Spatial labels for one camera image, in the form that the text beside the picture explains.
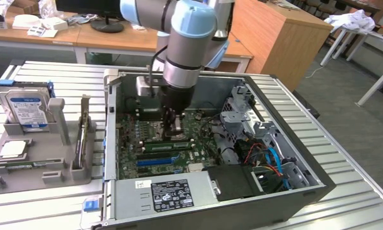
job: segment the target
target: gray floor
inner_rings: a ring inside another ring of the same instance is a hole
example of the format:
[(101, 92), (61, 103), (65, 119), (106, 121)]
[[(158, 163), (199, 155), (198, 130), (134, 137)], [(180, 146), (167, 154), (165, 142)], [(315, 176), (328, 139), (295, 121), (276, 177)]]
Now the gray floor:
[[(323, 48), (306, 76), (319, 68), (326, 51)], [(0, 47), (0, 75), (11, 59), (75, 62), (71, 52)], [(115, 64), (145, 66), (147, 62), (147, 57), (119, 57)], [(373, 81), (343, 59), (331, 60), (311, 78), (302, 80), (296, 91), (319, 111), (319, 122), (383, 188), (383, 95), (376, 92), (363, 108), (354, 104)]]

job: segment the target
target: green circuit board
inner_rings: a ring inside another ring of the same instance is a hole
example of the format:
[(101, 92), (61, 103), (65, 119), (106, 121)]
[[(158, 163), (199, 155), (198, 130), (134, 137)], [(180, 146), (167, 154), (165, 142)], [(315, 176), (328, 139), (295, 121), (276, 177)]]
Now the green circuit board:
[[(117, 158), (118, 158), (118, 175), (119, 180), (133, 179), (139, 177), (167, 175), (175, 173), (186, 173), (187, 165), (191, 163), (202, 163), (204, 167), (218, 164), (219, 158), (212, 157), (212, 152), (216, 152), (214, 140), (208, 137), (207, 127), (203, 128), (203, 135), (199, 138), (199, 129), (208, 117), (195, 118), (196, 112), (188, 111), (182, 119), (183, 134), (173, 138), (178, 145), (188, 142), (190, 148), (186, 150), (175, 150), (165, 152), (165, 147), (158, 153), (166, 155), (163, 158), (150, 158), (147, 160), (171, 159), (171, 163), (151, 166), (138, 166), (138, 156), (145, 155), (145, 143), (153, 141), (158, 143), (161, 140), (159, 121), (139, 121), (137, 117), (123, 114), (118, 117), (117, 123)], [(155, 146), (175, 146), (175, 144), (157, 144)]]

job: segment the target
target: computer monitor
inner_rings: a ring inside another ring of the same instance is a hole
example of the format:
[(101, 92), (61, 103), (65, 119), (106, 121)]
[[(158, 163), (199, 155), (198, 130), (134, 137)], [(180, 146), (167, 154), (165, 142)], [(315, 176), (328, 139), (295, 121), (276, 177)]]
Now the computer monitor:
[(105, 33), (117, 33), (123, 30), (121, 23), (110, 22), (109, 17), (122, 17), (119, 0), (55, 0), (57, 10), (74, 13), (90, 13), (105, 17), (95, 20), (90, 26)]

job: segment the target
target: table leg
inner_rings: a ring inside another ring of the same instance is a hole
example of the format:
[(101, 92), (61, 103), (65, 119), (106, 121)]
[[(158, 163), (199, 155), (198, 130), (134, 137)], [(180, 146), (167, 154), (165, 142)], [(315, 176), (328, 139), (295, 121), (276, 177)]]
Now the table leg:
[(364, 102), (368, 100), (368, 98), (372, 96), (372, 94), (375, 93), (375, 91), (383, 86), (383, 75), (379, 78), (379, 80), (376, 81), (376, 83), (372, 85), (372, 87), (368, 89), (367, 93), (363, 95), (363, 97), (360, 98), (360, 100), (358, 101), (356, 105), (361, 106), (364, 104)]
[(347, 35), (347, 38), (344, 39), (344, 42), (342, 43), (342, 46), (339, 47), (338, 51), (335, 52), (335, 54), (334, 54), (334, 56), (332, 56), (332, 59), (336, 59), (336, 58), (338, 58), (339, 54), (343, 52), (343, 50), (344, 50), (344, 48), (346, 48), (347, 44), (350, 43), (351, 38), (352, 38), (354, 36), (355, 36), (354, 33), (350, 33), (350, 34)]
[(247, 67), (248, 67), (248, 63), (250, 63), (250, 59), (242, 58), (238, 66), (236, 66), (235, 73), (244, 73), (244, 71), (247, 70)]
[(326, 63), (327, 63), (327, 61), (328, 61), (328, 59), (330, 59), (330, 57), (331, 57), (331, 55), (332, 55), (332, 53), (334, 53), (334, 51), (336, 49), (336, 46), (339, 45), (339, 43), (340, 43), (340, 41), (342, 41), (342, 39), (344, 37), (346, 32), (347, 32), (347, 30), (342, 29), (342, 31), (339, 33), (339, 36), (338, 36), (338, 38), (336, 38), (330, 50), (327, 51), (327, 54), (324, 55), (324, 58), (323, 58), (322, 62), (320, 62), (322, 66), (326, 65)]
[(368, 36), (368, 34), (361, 37), (358, 45), (356, 45), (355, 48), (352, 49), (352, 52), (351, 52), (351, 54), (348, 55), (346, 61), (350, 61), (350, 60), (352, 59), (352, 56), (355, 55), (358, 49), (360, 48), (360, 46), (363, 45), (363, 43), (364, 43), (364, 41), (365, 41), (365, 39), (367, 39), (367, 36)]
[(86, 64), (86, 48), (85, 47), (74, 47), (77, 63)]

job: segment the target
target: motherboard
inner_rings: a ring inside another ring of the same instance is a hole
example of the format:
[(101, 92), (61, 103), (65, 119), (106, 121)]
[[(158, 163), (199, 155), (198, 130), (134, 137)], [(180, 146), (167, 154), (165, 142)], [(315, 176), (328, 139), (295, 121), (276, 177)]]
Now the motherboard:
[(121, 114), (117, 124), (117, 158), (119, 179), (170, 175), (200, 171), (218, 165), (218, 154), (210, 119), (200, 110), (183, 114), (183, 133), (162, 140), (161, 121), (145, 121), (142, 116)]

